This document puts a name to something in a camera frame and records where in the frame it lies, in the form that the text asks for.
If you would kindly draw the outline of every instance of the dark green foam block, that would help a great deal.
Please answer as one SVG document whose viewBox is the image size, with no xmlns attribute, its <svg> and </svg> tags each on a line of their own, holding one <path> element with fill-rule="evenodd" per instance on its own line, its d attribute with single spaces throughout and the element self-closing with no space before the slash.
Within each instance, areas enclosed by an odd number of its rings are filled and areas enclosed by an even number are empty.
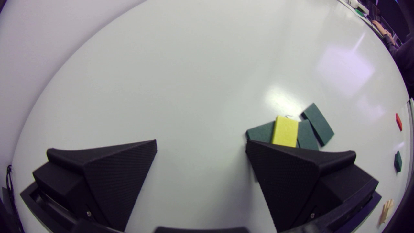
<svg viewBox="0 0 414 233">
<path fill-rule="evenodd" d="M 310 121 L 315 131 L 316 138 L 321 146 L 326 145 L 332 136 L 334 136 L 334 131 L 331 129 L 318 107 L 316 107 L 315 103 L 311 104 L 305 111 L 303 111 L 302 116 Z"/>
<path fill-rule="evenodd" d="M 298 143 L 300 148 L 319 150 L 318 142 L 309 120 L 299 122 Z"/>
<path fill-rule="evenodd" d="M 248 129 L 246 136 L 250 140 L 270 143 L 272 141 L 274 121 Z"/>
<path fill-rule="evenodd" d="M 397 173 L 401 172 L 402 160 L 401 160 L 401 155 L 399 151 L 395 154 L 395 157 L 394 157 L 394 167 L 397 170 Z"/>
</svg>

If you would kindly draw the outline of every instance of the yellow sponge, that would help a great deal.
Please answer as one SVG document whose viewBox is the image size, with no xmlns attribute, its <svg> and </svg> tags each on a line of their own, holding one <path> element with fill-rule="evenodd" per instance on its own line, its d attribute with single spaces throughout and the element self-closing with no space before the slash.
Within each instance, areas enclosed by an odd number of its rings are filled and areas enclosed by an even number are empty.
<svg viewBox="0 0 414 233">
<path fill-rule="evenodd" d="M 274 124 L 272 143 L 282 146 L 296 147 L 298 139 L 299 122 L 277 116 Z"/>
</svg>

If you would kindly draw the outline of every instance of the white wall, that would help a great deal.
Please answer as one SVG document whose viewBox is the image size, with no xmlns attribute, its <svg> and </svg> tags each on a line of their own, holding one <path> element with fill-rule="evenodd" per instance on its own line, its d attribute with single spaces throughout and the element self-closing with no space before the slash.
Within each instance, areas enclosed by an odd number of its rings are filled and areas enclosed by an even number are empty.
<svg viewBox="0 0 414 233">
<path fill-rule="evenodd" d="M 7 1 L 0 13 L 0 186 L 5 187 L 20 132 L 50 79 L 91 36 L 144 1 Z"/>
</svg>

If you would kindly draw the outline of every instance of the white tabletop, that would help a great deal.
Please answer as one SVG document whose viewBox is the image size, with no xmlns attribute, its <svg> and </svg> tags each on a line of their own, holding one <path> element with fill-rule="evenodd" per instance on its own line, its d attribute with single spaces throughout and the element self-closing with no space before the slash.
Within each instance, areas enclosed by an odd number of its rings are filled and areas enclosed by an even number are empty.
<svg viewBox="0 0 414 233">
<path fill-rule="evenodd" d="M 338 1 L 151 0 L 94 35 L 46 87 L 14 155 L 16 194 L 47 148 L 157 139 L 127 232 L 275 232 L 244 133 L 278 114 L 298 119 L 314 102 L 335 132 L 322 150 L 356 151 L 355 163 L 379 181 L 383 199 L 357 232 L 380 232 L 382 204 L 398 205 L 407 183 L 407 100 L 384 45 Z M 45 232 L 16 197 L 27 231 Z"/>
</svg>

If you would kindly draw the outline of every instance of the red block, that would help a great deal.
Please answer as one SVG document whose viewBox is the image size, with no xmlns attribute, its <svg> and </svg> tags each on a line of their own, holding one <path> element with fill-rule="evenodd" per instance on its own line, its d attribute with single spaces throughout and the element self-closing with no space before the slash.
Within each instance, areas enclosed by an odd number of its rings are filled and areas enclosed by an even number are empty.
<svg viewBox="0 0 414 233">
<path fill-rule="evenodd" d="M 398 124 L 398 127 L 400 128 L 400 131 L 402 131 L 402 123 L 401 123 L 401 119 L 398 113 L 395 114 L 395 119 L 397 120 L 397 124 Z"/>
</svg>

